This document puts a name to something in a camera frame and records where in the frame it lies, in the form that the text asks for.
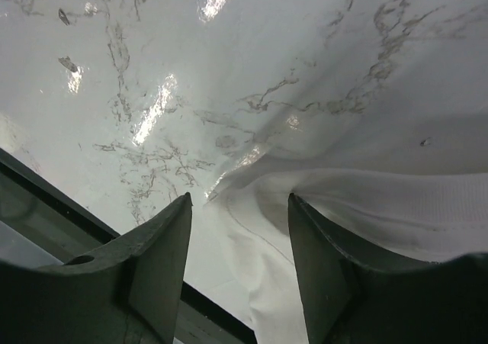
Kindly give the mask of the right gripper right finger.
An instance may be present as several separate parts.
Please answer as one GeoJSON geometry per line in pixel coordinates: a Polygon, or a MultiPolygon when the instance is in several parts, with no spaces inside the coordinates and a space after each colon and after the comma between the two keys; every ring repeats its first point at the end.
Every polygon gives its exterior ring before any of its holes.
{"type": "Polygon", "coordinates": [[[422,262],[381,248],[288,198],[311,343],[485,343],[487,256],[422,262]]]}

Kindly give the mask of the white t shirt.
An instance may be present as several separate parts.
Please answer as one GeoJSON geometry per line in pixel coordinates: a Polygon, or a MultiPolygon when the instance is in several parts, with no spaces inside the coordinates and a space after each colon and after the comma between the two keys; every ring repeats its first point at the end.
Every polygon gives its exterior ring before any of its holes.
{"type": "Polygon", "coordinates": [[[485,172],[248,159],[223,175],[205,210],[232,273],[248,292],[260,343],[308,340],[287,222],[292,193],[333,223],[402,256],[444,262],[487,250],[485,172]]]}

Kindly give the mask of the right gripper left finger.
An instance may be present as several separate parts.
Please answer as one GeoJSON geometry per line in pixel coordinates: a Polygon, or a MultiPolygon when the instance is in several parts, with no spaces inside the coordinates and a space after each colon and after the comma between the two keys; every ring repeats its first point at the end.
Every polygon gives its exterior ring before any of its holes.
{"type": "Polygon", "coordinates": [[[63,265],[1,265],[3,343],[170,343],[188,255],[192,203],[63,265]]]}

